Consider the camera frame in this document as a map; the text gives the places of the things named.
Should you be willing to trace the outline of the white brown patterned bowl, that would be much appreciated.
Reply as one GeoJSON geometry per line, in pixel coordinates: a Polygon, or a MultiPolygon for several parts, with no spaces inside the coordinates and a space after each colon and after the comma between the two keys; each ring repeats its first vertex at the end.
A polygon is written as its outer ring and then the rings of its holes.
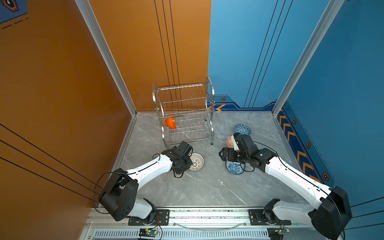
{"type": "Polygon", "coordinates": [[[200,171],[205,165],[205,160],[203,156],[199,153],[191,154],[190,159],[192,161],[192,165],[189,167],[190,171],[193,171],[193,172],[200,171]]]}

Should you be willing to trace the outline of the orange plastic bowl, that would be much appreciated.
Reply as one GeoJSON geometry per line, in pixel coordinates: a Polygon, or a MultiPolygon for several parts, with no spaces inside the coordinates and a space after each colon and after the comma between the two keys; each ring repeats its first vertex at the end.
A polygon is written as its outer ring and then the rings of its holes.
{"type": "Polygon", "coordinates": [[[176,120],[175,120],[173,114],[170,114],[169,116],[167,116],[167,118],[165,119],[165,124],[170,129],[176,129],[177,128],[176,120]]]}

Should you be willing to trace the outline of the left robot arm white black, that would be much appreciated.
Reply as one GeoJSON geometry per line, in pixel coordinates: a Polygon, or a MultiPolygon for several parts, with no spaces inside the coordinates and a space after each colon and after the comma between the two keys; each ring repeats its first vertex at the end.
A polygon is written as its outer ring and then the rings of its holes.
{"type": "Polygon", "coordinates": [[[193,147],[181,142],[176,147],[155,154],[151,161],[140,167],[131,170],[119,168],[108,173],[110,177],[99,194],[98,202],[117,222],[127,217],[153,222],[157,207],[148,199],[138,199],[138,191],[156,177],[168,172],[173,172],[175,177],[182,177],[193,165],[192,153],[193,147]]]}

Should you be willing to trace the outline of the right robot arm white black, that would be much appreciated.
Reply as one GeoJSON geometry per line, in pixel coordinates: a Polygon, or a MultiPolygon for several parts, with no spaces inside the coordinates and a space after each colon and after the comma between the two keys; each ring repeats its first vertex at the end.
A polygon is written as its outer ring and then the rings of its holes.
{"type": "Polygon", "coordinates": [[[292,204],[272,199],[264,207],[263,212],[268,224],[276,225],[282,221],[297,222],[314,227],[330,240],[346,238],[345,227],[352,219],[352,211],[348,194],[342,188],[331,188],[317,182],[266,148],[256,152],[223,148],[219,156],[224,162],[250,164],[255,169],[280,180],[307,201],[307,204],[292,204]]]}

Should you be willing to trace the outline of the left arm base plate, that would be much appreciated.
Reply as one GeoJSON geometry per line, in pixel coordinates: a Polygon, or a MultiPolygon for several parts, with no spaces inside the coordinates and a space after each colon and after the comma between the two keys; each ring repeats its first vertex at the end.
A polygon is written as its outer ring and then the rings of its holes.
{"type": "Polygon", "coordinates": [[[160,226],[168,226],[170,220],[170,210],[168,209],[159,209],[156,210],[155,218],[152,221],[142,220],[137,217],[129,218],[129,226],[155,226],[159,224],[160,226]]]}

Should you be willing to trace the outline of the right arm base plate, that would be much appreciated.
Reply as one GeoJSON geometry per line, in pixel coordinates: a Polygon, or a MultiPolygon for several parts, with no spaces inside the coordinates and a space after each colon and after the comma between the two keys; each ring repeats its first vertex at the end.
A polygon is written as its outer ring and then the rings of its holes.
{"type": "Polygon", "coordinates": [[[250,223],[252,226],[277,226],[292,224],[289,220],[279,220],[272,211],[265,211],[264,209],[250,209],[248,210],[250,223]]]}

